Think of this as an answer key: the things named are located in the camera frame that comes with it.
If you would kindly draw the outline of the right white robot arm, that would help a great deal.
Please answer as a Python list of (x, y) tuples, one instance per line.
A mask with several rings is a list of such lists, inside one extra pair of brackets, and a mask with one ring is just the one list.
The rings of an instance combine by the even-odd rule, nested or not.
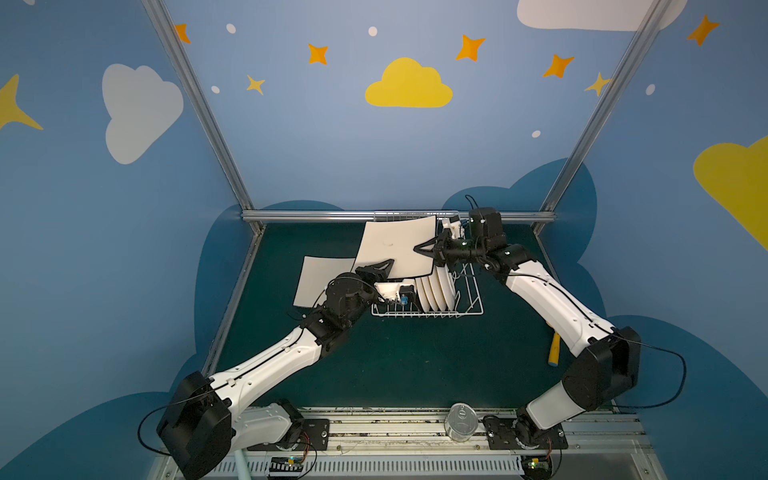
[(518, 409), (515, 428), (523, 443), (537, 443), (562, 422), (594, 411), (637, 385), (641, 339), (635, 330), (618, 329), (589, 310), (524, 246), (509, 243), (497, 210), (471, 210), (469, 228), (468, 239), (445, 228), (414, 251), (439, 266), (482, 266), (526, 301), (574, 356), (561, 381)]

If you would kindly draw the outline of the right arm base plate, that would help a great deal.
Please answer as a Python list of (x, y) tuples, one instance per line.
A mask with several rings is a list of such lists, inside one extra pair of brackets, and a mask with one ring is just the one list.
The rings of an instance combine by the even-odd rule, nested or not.
[(566, 450), (568, 448), (561, 424), (542, 430), (526, 418), (520, 420), (486, 415), (482, 419), (482, 425), (491, 450)]

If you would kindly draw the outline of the white square plate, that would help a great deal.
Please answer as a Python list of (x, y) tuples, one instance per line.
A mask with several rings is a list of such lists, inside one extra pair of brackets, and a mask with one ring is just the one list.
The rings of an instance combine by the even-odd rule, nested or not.
[(388, 279), (429, 276), (433, 259), (414, 247), (436, 235), (436, 217), (415, 220), (367, 222), (353, 268), (393, 260)]
[(329, 282), (339, 274), (349, 272), (353, 258), (323, 258), (305, 256), (293, 306), (313, 309), (326, 299)]

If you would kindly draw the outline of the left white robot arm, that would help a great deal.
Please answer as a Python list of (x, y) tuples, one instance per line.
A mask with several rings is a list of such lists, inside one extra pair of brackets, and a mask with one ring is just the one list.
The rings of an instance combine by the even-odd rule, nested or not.
[(388, 259), (343, 272), (329, 281), (326, 299), (285, 338), (228, 370), (195, 371), (162, 407), (156, 433), (186, 479), (210, 473), (231, 451), (289, 440), (298, 411), (273, 403), (254, 414), (247, 408), (294, 373), (338, 349), (371, 305), (383, 302), (375, 285), (392, 267)]

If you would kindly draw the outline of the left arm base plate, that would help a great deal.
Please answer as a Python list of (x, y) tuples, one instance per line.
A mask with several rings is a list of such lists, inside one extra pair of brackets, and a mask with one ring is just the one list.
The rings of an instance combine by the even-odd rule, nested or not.
[(256, 444), (248, 451), (326, 451), (330, 439), (330, 421), (328, 419), (303, 419), (290, 427), (286, 435), (276, 444)]

